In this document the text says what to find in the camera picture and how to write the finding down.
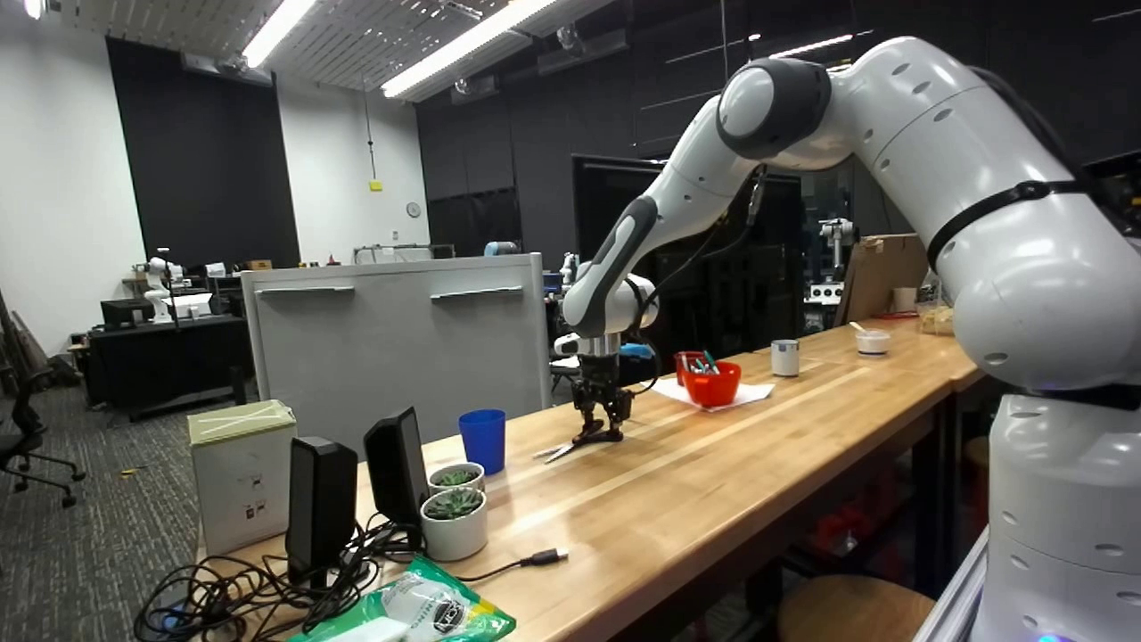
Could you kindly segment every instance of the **wooden workbench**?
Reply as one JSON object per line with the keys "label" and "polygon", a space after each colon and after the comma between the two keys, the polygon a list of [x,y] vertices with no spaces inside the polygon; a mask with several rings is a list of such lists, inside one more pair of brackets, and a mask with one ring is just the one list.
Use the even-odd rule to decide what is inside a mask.
{"label": "wooden workbench", "polygon": [[[507,472],[490,479],[490,550],[457,574],[482,574],[534,550],[571,550],[569,565],[512,572],[477,584],[519,617],[525,642],[645,638],[686,617],[696,594],[740,580],[780,546],[804,537],[822,501],[855,472],[939,442],[939,409],[982,370],[957,338],[891,329],[887,357],[861,357],[854,329],[804,338],[799,378],[771,378],[771,357],[741,352],[741,380],[775,380],[775,397],[728,409],[645,391],[623,442],[590,446],[559,464],[539,454],[578,435],[573,407],[507,426]],[[460,461],[460,438],[426,446],[428,466]],[[358,514],[375,510],[359,476]]]}

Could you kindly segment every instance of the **white wall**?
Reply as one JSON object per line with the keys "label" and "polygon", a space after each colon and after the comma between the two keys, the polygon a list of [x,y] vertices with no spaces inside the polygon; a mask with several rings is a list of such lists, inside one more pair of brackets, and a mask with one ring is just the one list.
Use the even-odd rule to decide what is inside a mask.
{"label": "white wall", "polygon": [[0,292],[58,352],[144,259],[105,34],[0,12]]}
{"label": "white wall", "polygon": [[[283,78],[283,132],[304,259],[352,259],[352,247],[428,243],[417,111]],[[381,194],[369,189],[369,119]]]}

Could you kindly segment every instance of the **red bowl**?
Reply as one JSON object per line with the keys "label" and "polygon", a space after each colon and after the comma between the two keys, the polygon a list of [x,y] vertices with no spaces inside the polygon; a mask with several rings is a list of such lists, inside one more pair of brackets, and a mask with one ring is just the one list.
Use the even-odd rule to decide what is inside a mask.
{"label": "red bowl", "polygon": [[740,385],[741,385],[741,366],[728,363],[728,361],[717,361],[717,376],[690,376],[686,378],[690,401],[701,407],[736,404]]}

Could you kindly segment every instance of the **ceiling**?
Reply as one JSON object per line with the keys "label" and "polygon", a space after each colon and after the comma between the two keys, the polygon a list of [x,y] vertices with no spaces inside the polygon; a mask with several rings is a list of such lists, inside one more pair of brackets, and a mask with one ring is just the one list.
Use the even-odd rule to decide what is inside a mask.
{"label": "ceiling", "polygon": [[[380,92],[387,78],[457,38],[504,2],[507,0],[317,0],[266,69],[320,87]],[[557,0],[407,100],[451,88],[455,78],[520,54],[534,38],[607,2],[609,0]],[[238,63],[248,43],[276,8],[279,0],[50,0],[47,21],[209,57],[214,63]]]}

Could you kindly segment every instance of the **white box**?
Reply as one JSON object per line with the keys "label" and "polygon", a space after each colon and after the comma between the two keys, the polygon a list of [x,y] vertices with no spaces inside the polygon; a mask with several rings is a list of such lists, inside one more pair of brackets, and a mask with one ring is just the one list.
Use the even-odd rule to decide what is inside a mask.
{"label": "white box", "polygon": [[296,418],[266,401],[186,415],[203,552],[283,536],[291,528],[291,442]]}

